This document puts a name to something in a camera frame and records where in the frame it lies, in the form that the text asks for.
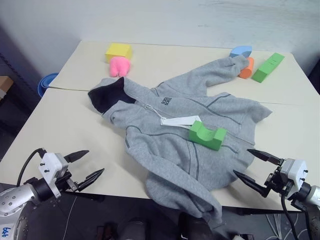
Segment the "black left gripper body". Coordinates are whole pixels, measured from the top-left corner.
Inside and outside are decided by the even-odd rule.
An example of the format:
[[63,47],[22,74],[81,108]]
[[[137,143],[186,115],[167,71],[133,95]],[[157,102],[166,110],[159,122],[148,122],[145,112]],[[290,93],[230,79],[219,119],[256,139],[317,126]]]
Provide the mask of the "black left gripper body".
[[79,185],[71,179],[72,174],[68,170],[68,167],[64,167],[58,174],[56,179],[56,187],[59,192],[65,192],[71,190],[76,192],[79,189]]

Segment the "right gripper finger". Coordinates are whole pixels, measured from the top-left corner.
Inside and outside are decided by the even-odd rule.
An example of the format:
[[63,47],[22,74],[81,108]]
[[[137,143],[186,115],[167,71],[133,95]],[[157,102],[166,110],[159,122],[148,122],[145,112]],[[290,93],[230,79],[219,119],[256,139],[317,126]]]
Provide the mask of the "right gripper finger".
[[282,165],[284,162],[284,159],[278,158],[268,152],[257,150],[257,149],[247,149],[249,153],[254,155],[256,158],[265,161],[265,162],[270,162],[274,165]]
[[233,170],[233,173],[248,187],[258,192],[262,197],[266,198],[270,192],[270,188],[263,187],[256,183],[256,181],[249,176],[237,171]]

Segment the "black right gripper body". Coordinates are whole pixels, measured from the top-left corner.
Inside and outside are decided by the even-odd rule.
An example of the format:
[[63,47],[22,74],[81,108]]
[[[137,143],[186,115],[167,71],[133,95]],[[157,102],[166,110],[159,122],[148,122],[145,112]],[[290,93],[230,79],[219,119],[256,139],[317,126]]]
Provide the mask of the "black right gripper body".
[[270,173],[266,179],[264,185],[266,189],[264,191],[264,197],[266,198],[271,190],[279,193],[280,196],[284,196],[288,199],[292,193],[294,182],[288,178],[286,173],[282,172],[282,167],[279,165],[273,173]]

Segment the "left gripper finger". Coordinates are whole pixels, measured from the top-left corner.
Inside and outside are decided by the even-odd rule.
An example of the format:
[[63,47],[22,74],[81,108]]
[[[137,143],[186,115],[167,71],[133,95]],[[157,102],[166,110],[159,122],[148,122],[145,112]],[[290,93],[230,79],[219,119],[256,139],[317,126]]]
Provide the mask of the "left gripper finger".
[[93,173],[88,175],[84,181],[82,181],[81,183],[77,183],[76,184],[76,191],[81,192],[85,188],[89,187],[91,184],[93,184],[101,176],[101,174],[104,172],[104,170],[105,169],[102,168],[97,171],[94,171]]
[[83,156],[85,156],[87,153],[89,153],[89,150],[80,150],[73,153],[70,153],[65,156],[65,160],[68,163],[73,163],[79,159],[81,159]]

